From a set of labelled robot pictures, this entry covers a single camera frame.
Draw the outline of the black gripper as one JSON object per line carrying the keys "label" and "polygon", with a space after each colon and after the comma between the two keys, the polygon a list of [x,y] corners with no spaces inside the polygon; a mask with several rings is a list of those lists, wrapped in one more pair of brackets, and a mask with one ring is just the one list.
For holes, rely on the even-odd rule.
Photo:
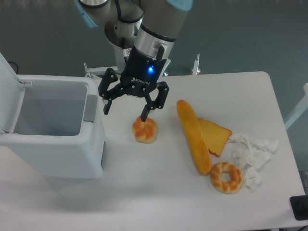
{"label": "black gripper", "polygon": [[[164,52],[164,47],[159,45],[156,57],[151,58],[141,53],[136,47],[133,47],[119,82],[116,71],[110,67],[107,68],[98,86],[99,96],[102,97],[104,103],[103,112],[105,115],[108,114],[112,101],[124,93],[130,96],[145,98],[147,104],[141,113],[142,122],[146,121],[151,110],[164,107],[169,86],[164,81],[157,83],[167,61],[162,58]],[[114,82],[117,82],[117,84],[108,90],[110,84]],[[152,100],[149,93],[156,88],[158,89],[158,94],[156,99]]]}

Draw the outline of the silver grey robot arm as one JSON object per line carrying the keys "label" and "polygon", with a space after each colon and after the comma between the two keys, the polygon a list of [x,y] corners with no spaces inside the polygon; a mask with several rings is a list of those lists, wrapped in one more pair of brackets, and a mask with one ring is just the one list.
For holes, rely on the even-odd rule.
{"label": "silver grey robot arm", "polygon": [[191,0],[78,0],[76,5],[90,27],[103,26],[113,45],[116,69],[107,68],[98,91],[108,114],[122,95],[144,98],[141,113],[164,107],[169,87],[159,81],[180,33]]}

